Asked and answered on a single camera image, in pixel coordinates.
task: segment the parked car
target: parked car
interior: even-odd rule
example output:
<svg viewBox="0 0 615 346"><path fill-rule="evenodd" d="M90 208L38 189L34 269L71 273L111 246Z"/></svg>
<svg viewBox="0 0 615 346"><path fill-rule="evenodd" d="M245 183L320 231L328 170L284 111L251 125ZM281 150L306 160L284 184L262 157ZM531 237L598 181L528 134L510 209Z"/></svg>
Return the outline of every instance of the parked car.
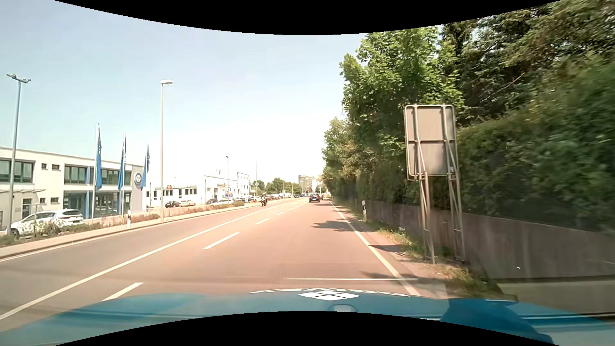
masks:
<svg viewBox="0 0 615 346"><path fill-rule="evenodd" d="M225 198L225 199L221 199L217 202L212 203L212 206L219 206L222 204L232 204L234 201L232 199L229 198Z"/></svg>
<svg viewBox="0 0 615 346"><path fill-rule="evenodd" d="M36 218L36 225L39 223L51 224L56 229L83 223L83 215L77 209L40 211L22 220L13 222L10 225L10 234L18 236L34 232L34 218Z"/></svg>
<svg viewBox="0 0 615 346"><path fill-rule="evenodd" d="M178 201L168 201L164 204L164 206L167 208L173 208L180 206L180 203Z"/></svg>
<svg viewBox="0 0 615 346"><path fill-rule="evenodd" d="M196 203L190 199L184 199L183 201L180 202L180 207L190 207L190 206L195 206Z"/></svg>

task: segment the asphalt road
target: asphalt road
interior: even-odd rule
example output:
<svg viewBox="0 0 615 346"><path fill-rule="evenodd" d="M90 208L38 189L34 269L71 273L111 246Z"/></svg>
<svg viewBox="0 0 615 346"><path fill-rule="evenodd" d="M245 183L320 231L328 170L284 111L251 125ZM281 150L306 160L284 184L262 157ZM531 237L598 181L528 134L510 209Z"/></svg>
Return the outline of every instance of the asphalt road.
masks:
<svg viewBox="0 0 615 346"><path fill-rule="evenodd" d="M289 199L2 259L0 331L160 292L345 288L435 297L345 217L327 200Z"/></svg>

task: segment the blue flag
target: blue flag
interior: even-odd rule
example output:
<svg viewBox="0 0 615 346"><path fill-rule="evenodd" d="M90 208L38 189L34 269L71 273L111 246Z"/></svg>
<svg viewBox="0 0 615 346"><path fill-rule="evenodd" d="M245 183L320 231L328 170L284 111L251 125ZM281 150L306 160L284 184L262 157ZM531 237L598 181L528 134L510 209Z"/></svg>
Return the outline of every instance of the blue flag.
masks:
<svg viewBox="0 0 615 346"><path fill-rule="evenodd" d="M102 160L100 159L100 151L103 146L100 143L100 128L98 129L98 151L96 153L96 190L100 190L103 187L103 169L102 169Z"/></svg>
<svg viewBox="0 0 615 346"><path fill-rule="evenodd" d="M145 164L143 165L143 176L141 177L141 190L145 187L145 179L147 178L149 172L149 142L148 142L148 152L145 154Z"/></svg>
<svg viewBox="0 0 615 346"><path fill-rule="evenodd" d="M119 166L119 181L117 184L118 190L122 190L122 187L124 187L125 170L126 170L126 134L124 134L124 145L122 146L122 159L120 160L120 166Z"/></svg>

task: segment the lamp post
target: lamp post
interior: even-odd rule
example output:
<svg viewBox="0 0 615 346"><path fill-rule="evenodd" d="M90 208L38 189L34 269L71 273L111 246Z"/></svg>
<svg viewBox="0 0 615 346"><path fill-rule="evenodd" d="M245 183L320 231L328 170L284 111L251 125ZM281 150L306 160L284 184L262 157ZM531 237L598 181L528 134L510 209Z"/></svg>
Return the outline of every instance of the lamp post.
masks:
<svg viewBox="0 0 615 346"><path fill-rule="evenodd" d="M258 151L254 154L254 162L255 162L255 176L254 179L256 180L256 189L255 189L255 196L258 196Z"/></svg>
<svg viewBox="0 0 615 346"><path fill-rule="evenodd" d="M228 155L226 155L226 188L227 189L231 188L231 184L229 183L229 156Z"/></svg>
<svg viewBox="0 0 615 346"><path fill-rule="evenodd" d="M13 223L13 192L15 191L15 153L17 152L17 127L19 126L19 106L22 101L22 84L32 81L28 78L19 78L16 74L6 74L17 81L17 110L15 111L15 132L13 133L13 153L10 158L10 187L9 187L9 225L7 226L6 235L10 234L10 225Z"/></svg>
<svg viewBox="0 0 615 346"><path fill-rule="evenodd" d="M164 109L164 86L173 84L170 79L163 79L160 81L160 223L164 222L164 185L162 184L162 177L164 172L162 170L162 110Z"/></svg>

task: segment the white lane marking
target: white lane marking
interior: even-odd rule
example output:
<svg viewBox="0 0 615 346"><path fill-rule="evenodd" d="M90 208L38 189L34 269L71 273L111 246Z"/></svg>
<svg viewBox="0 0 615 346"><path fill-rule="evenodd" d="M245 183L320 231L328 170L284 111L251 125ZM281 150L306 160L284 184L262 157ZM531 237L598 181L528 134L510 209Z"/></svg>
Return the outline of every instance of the white lane marking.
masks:
<svg viewBox="0 0 615 346"><path fill-rule="evenodd" d="M389 272L391 274L393 274L393 276L395 278L397 278L397 279L404 279L404 277L402 277L400 275L400 273L397 271L397 269L395 269L386 259L384 259L384 257L378 251L376 251L376 249L373 246L371 246L370 243L367 242L367 240L365 240L363 235L361 233L359 233L359 231L357 231L356 228L354 228L354 226L350 223L350 221L348 221L346 219L346 217L344 215L342 215L342 213L339 212L339 210L335 206L335 204L333 204L333 202L331 202L331 201L329 203L331 203L331 205L335 208L335 211L338 212L339 216L341 216L342 219L346 223L348 223L350 228L354 231L354 234L359 236L361 241L363 241L363 244L365 244L367 246L367 248L369 248L369 250L371 250L371 252L380 260L380 262L382 262L382 264L384 264L384 266L389 270ZM410 293L411 295L413 295L413 296L420 296L419 292L414 287L412 287L412 285L407 283L405 280L401 280L400 283L402 284L403 288L405 288L406 291L408 291L408 293Z"/></svg>
<svg viewBox="0 0 615 346"><path fill-rule="evenodd" d="M131 264L132 262L136 262L136 261L138 261L138 260L140 260L140 259L143 259L143 258L145 258L145 257L149 256L149 255L153 255L153 254L155 254L155 253L157 253L157 252L159 252L159 251L162 251L162 250L164 250L164 249L167 249L168 247L171 247L171 246L173 246L173 245L177 245L177 244L179 244L179 243L182 243L182 242L184 242L184 241L186 241L186 240L192 239L192 238L194 238L194 237L196 237L196 236L199 236L199 235L201 235L201 234L204 234L204 233L207 233L207 232L209 232L209 231L215 230L216 228L220 228L220 227L222 227L222 226L228 225L228 224L229 224L229 223L231 223L231 222L235 222L235 221L238 221L238 220L244 219L244 218L246 218L246 217L248 217L248 216L252 216L252 215L254 215L254 214L258 214L259 212L263 212L263 211L265 211L265 210L268 210L268 209L261 209L261 210L259 210L259 211L257 211L257 212L253 212L253 213L251 213L251 214L244 215L244 216L242 216L242 217L238 217L238 218L236 218L236 219L234 219L234 220L227 221L227 222L225 222L225 223L221 223L221 224L219 224L219 225L217 225L217 226L214 226L214 227L212 227L212 228L206 229L206 230L204 230L204 231L200 231L199 233L193 234L193 235L191 235L191 236L187 236L187 237L185 237L185 238L183 238L183 239L180 239L180 240L175 241L175 242L173 242L173 243L170 243L170 244L168 244L168 245L165 245L165 246L159 247L159 248L157 248L156 250L149 251L148 253L143 254L143 255L141 255L141 256L138 256L138 257L135 257L135 258L133 258L133 259L131 259L131 260L127 260L126 262L124 262L124 263L120 263L120 264L116 265L115 267L111 267L111 268L109 268L109 269L105 269L105 270L103 270L102 272L98 272L98 273L96 273L96 274L94 274L94 275L88 276L88 277L87 277L87 278L85 278L85 279L79 280L79 281L77 281L77 282L75 282L75 283L72 283L72 284L70 284L70 285L68 285L68 286L65 286L65 287L62 287L62 288L60 288L60 289L57 289L57 290L56 290L56 291L54 291L54 292L51 292L51 293L49 293L49 294L46 294L46 295L44 295L44 296L42 296L42 297L40 297L40 298L38 298L38 299L34 299L34 300L32 300L31 302L28 302L28 303L25 303L25 304L23 304L23 305L20 305L20 306L18 306L18 307L16 307L16 308L14 308L13 310L10 310L10 311L8 311L8 312L5 312L5 313L3 313L2 315L0 315L0 320L3 320L3 319L5 319L5 318L7 318L7 317L10 317L10 316L12 316L12 315L14 315L14 314L16 314L16 313L18 313L18 312L20 312L20 311L22 311L22 310L26 309L26 308L31 307L32 305L38 304L38 303L40 303L40 302L42 302L42 301L44 301L44 300L47 300L47 299L49 299L49 298L51 298L51 297L53 297L53 296L57 296L58 294L60 294L60 293L62 293L62 292L65 292L65 291L68 291L69 289L74 288L74 287L76 287L76 286L78 286L78 285L80 285L80 284L82 284L82 283L86 283L86 282L88 282L88 281L90 281L90 280L94 280L95 278L98 278L99 276L103 276L103 275L105 275L105 274L107 274L107 273L109 273L109 272L114 271L115 269L122 268L122 267L124 267L125 265Z"/></svg>
<svg viewBox="0 0 615 346"><path fill-rule="evenodd" d="M333 281L338 281L338 280L365 280L365 281L373 281L373 280L418 280L417 278L401 278L401 279L389 279L389 278L385 278L385 279L372 279L372 278L286 278L286 280L333 280Z"/></svg>
<svg viewBox="0 0 615 346"><path fill-rule="evenodd" d="M141 286L142 284L143 283L133 283L130 286L126 287L125 289L123 289L123 290L121 290L121 291L119 291L117 293L111 294L109 297L103 299L103 301L111 300L111 299L115 299L115 298L118 298L120 296L123 296L125 293L128 293L129 291L132 291L133 289Z"/></svg>
<svg viewBox="0 0 615 346"><path fill-rule="evenodd" d="M272 208L279 207L279 206L283 206L283 205L285 205L285 204L286 204L286 203L279 204L279 205L277 205L277 206L273 206ZM207 215L202 215L202 216L197 216L197 217L204 217L204 216L210 216L210 215L218 215L218 214L222 214L222 213L225 213L225 212L233 212L233 211L239 211L239 210L243 210L243 209L246 209L246 208L242 208L242 209L235 209L235 210L229 210L229 211L223 211L223 212L217 212L217 213L214 213L214 214L207 214ZM191 217L191 218L187 218L187 219L178 219L178 220L173 220L173 222L176 222L176 221L177 221L177 222L179 222L179 221L185 221L185 220L194 220L194 219L196 219L197 217ZM8 260L19 259L19 258L26 257L26 256L30 256L30 255L41 254L41 253L43 253L43 252L47 252L47 251L51 251L51 250L57 250L57 249L61 249L61 248L63 248L63 247L67 247L67 246L73 246L73 245L77 245L77 244L83 244L83 243L87 243L87 242L89 242L89 241L94 241L94 240L99 240L99 239L105 239L105 238L109 238L110 236L124 235L124 234L131 233L131 232L135 232L135 231L143 231L143 230L146 230L146 229L148 229L148 228L158 227L158 226L161 226L161 225L166 225L166 224L167 224L167 222L165 222L165 223L157 223L157 224L155 224L155 225L145 226L145 227L141 227L141 228L136 228L136 229L134 229L134 230L121 231L121 232L118 232L118 233L113 233L113 234L110 234L110 235L101 235L101 236L98 236L98 237L96 237L96 238L84 239L84 240L78 240L78 241L75 241L74 243L62 244L62 245L58 245L58 246L54 246L54 247L49 247L49 248L47 248L47 249L41 249L41 250L37 250L37 251L28 252L27 254L15 255L15 256L13 256L13 257L6 257L6 258L3 258L3 259L0 259L0 262L5 262L5 261L8 261Z"/></svg>
<svg viewBox="0 0 615 346"><path fill-rule="evenodd" d="M231 235L229 235L229 236L227 236L227 237L224 237L224 238L222 238L222 239L218 240L217 242L215 242L215 243L213 243L213 244L211 244L211 245L209 245L209 246L203 247L203 250L211 249L212 247L214 247L214 246L216 246L216 245L218 245L218 244L222 243L222 242L223 242L223 241L225 241L225 240L229 240L229 239L231 239L232 237L234 237L234 236L236 236L236 235L238 235L238 234L239 234L239 232L235 232L235 233L233 233L233 234L231 234Z"/></svg>

